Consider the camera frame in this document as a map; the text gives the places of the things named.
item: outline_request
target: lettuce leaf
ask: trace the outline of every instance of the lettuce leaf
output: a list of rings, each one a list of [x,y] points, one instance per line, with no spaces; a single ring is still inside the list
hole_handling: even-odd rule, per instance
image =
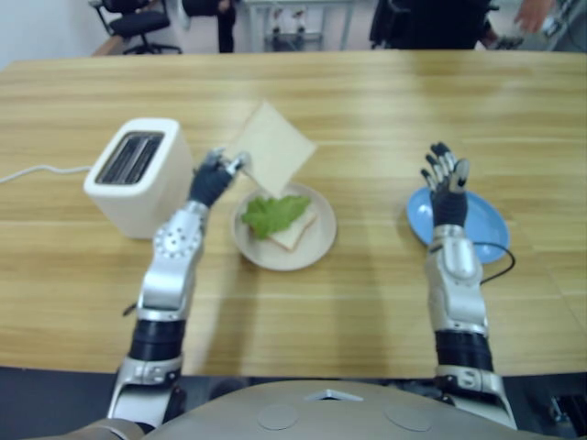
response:
[[[280,200],[257,197],[249,202],[247,212],[240,219],[262,240],[290,227],[309,204],[310,198],[303,195],[287,195]]]

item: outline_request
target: table surface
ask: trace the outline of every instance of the table surface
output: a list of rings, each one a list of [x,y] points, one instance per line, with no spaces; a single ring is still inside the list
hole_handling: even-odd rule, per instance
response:
[[[524,52],[338,52],[19,62],[0,73],[0,175],[94,162],[128,119],[178,119],[196,160],[261,99],[318,144],[295,180],[338,217],[309,269],[259,269],[215,207],[184,342],[186,374],[431,377],[425,248],[405,204],[431,142],[471,160],[510,228],[515,270],[483,286],[497,370],[585,370],[587,62]],[[83,175],[0,185],[0,365],[114,371],[150,262],[84,195]],[[495,273],[506,260],[485,267]]]

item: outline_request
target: chair leg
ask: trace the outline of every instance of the chair leg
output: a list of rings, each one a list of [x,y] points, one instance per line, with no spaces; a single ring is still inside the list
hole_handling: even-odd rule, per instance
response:
[[[152,43],[151,46],[158,50],[176,50],[177,53],[183,53],[182,48],[178,46],[170,46],[168,44]]]
[[[163,53],[164,50],[176,50],[177,53],[183,53],[182,49],[177,46],[170,46],[167,44],[149,43],[145,34],[140,35],[143,44],[135,46],[134,48],[126,49],[122,52],[125,55],[129,53],[136,53],[142,55],[144,53],[152,53],[154,55]]]

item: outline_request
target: white cable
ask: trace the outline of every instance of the white cable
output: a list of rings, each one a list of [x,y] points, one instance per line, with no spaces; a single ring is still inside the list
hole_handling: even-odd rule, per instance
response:
[[[14,174],[10,174],[9,176],[3,177],[0,179],[0,183],[6,183],[9,181],[12,181],[13,179],[17,179],[21,176],[24,176],[26,174],[29,174],[31,172],[35,172],[35,171],[51,171],[51,172],[55,172],[57,174],[74,174],[75,172],[84,172],[84,171],[89,171],[91,170],[92,167],[90,166],[86,166],[86,167],[76,167],[76,168],[55,168],[55,167],[51,167],[50,165],[37,165],[35,167],[30,167],[27,168],[26,170],[22,170],[22,171],[17,171]]]

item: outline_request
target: sandwich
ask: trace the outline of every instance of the sandwich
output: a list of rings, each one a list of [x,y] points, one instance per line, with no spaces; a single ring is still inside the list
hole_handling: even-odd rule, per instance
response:
[[[317,218],[311,202],[303,195],[286,195],[279,200],[256,197],[240,218],[257,239],[269,239],[293,252],[305,230]]]

